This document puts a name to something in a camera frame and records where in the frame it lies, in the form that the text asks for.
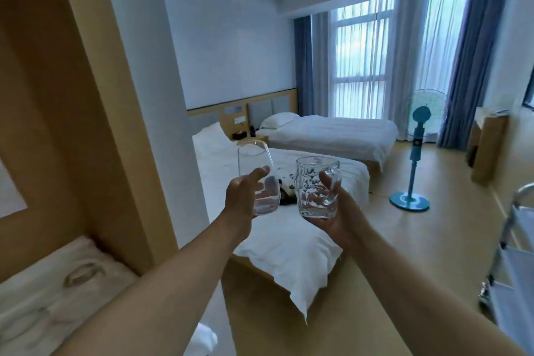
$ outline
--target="glass mug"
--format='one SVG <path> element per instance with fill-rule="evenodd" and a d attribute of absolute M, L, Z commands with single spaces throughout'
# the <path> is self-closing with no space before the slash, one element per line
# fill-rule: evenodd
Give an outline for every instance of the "glass mug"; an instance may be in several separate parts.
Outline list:
<path fill-rule="evenodd" d="M 237 158 L 239 176 L 249 174 L 257 167 L 269 166 L 269 174 L 260 179 L 263 183 L 263 190 L 256 192 L 254 215 L 264 216 L 276 211 L 280 204 L 280 185 L 267 145 L 259 140 L 241 142 L 237 150 Z"/>
<path fill-rule="evenodd" d="M 341 181 L 337 159 L 324 156 L 306 156 L 297 159 L 295 180 L 298 211 L 303 217 L 332 218 L 337 212 L 337 194 L 329 191 L 319 180 L 324 170 L 332 178 L 332 185 Z"/>

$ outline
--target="white pillow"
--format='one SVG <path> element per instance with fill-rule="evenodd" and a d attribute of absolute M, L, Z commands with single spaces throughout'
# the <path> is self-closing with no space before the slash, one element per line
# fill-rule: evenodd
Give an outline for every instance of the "white pillow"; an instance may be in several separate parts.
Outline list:
<path fill-rule="evenodd" d="M 297 118 L 300 118 L 300 116 L 295 113 L 278 113 L 267 117 L 260 128 L 280 128 L 282 125 L 290 123 Z"/>
<path fill-rule="evenodd" d="M 221 124 L 215 123 L 195 134 L 193 136 L 193 145 L 197 159 L 199 159 L 215 154 L 231 145 L 236 145 L 236 143 L 230 141 L 224 134 Z"/>

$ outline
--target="person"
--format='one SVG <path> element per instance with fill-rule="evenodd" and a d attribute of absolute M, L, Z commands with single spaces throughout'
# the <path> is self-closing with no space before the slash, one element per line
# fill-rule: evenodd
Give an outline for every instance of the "person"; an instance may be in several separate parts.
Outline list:
<path fill-rule="evenodd" d="M 183 354 L 224 266 L 251 231 L 255 192 L 268 169 L 234 179 L 221 214 L 198 237 L 101 309 L 56 356 Z M 331 179 L 337 215 L 308 219 L 357 263 L 415 356 L 520 356 L 495 325 L 434 284 L 386 242 L 352 197 Z"/>

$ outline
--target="fan base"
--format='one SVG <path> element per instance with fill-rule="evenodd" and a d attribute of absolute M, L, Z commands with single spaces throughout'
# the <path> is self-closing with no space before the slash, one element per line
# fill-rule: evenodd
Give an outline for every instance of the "fan base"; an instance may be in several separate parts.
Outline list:
<path fill-rule="evenodd" d="M 408 193 L 406 191 L 397 191 L 389 197 L 389 202 L 401 210 L 422 212 L 427 211 L 431 203 L 420 194 L 412 193 L 412 200 L 408 201 Z"/>

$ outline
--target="metal cart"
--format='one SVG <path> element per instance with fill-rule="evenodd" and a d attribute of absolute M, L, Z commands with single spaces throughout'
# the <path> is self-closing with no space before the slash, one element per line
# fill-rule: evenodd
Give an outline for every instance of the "metal cart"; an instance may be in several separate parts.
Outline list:
<path fill-rule="evenodd" d="M 534 183 L 526 184 L 514 194 L 478 298 L 480 305 L 493 314 L 499 328 L 534 356 L 534 253 L 508 244 L 512 228 L 518 227 L 530 249 L 534 249 L 534 208 L 521 205 L 524 197 L 532 192 Z M 496 280 L 501 266 L 505 267 L 511 286 Z"/>

